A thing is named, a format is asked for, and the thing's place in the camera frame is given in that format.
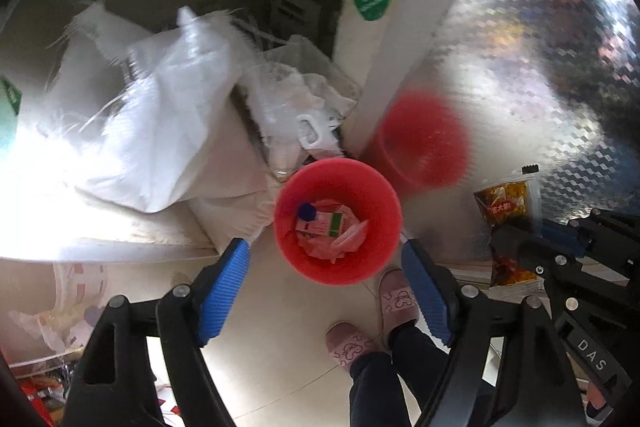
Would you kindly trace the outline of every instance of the sauce packet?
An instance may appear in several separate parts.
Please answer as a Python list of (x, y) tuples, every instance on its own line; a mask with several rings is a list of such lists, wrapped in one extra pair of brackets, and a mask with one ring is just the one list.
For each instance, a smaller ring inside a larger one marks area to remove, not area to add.
[[(492, 230), (503, 223), (540, 233), (542, 199), (538, 166), (526, 166), (506, 180), (474, 192), (482, 217)], [(518, 267), (516, 260), (492, 252), (491, 286), (505, 286), (535, 279), (537, 275)]]

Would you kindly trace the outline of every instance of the blue bottle cap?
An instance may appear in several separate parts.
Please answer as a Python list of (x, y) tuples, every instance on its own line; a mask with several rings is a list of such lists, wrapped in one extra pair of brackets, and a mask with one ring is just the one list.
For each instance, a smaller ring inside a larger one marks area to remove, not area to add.
[(317, 215), (318, 211), (311, 203), (302, 203), (298, 209), (298, 217), (303, 221), (313, 221)]

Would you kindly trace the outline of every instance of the red bucket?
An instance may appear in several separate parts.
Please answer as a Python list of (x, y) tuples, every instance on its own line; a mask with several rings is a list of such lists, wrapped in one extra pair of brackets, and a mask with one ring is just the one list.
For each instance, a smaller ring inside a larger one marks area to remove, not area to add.
[(404, 197), (459, 181), (468, 148), (466, 129), (455, 111), (435, 94), (410, 90), (389, 110), (362, 160)]
[[(308, 256), (294, 229), (300, 205), (324, 199), (346, 204), (361, 221), (369, 219), (362, 246), (335, 264)], [(287, 181), (273, 221), (280, 251), (293, 268), (319, 283), (346, 285), (385, 267), (398, 249), (402, 212), (396, 193), (379, 172), (356, 160), (330, 158), (303, 167)]]

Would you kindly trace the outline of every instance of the pink slipper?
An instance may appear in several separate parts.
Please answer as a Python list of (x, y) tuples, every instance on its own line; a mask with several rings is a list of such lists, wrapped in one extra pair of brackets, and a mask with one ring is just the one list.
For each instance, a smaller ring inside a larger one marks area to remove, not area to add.
[(371, 339), (348, 322), (338, 322), (326, 332), (326, 349), (347, 372), (355, 360), (376, 350)]
[(389, 333), (400, 324), (420, 318), (418, 302), (401, 269), (386, 272), (378, 287), (382, 309), (382, 340), (388, 348)]

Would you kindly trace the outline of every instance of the person's leg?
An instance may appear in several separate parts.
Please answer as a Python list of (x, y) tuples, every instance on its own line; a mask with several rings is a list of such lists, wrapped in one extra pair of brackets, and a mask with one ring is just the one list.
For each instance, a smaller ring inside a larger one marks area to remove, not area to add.
[(409, 413), (391, 357), (349, 323), (326, 334), (329, 354), (353, 378), (349, 393), (351, 427), (410, 427)]
[[(402, 270), (385, 273), (379, 292), (383, 340), (392, 351), (396, 371), (423, 409), (444, 371), (447, 353), (415, 327), (418, 306)], [(483, 380), (470, 426), (482, 423), (493, 393), (494, 387)]]

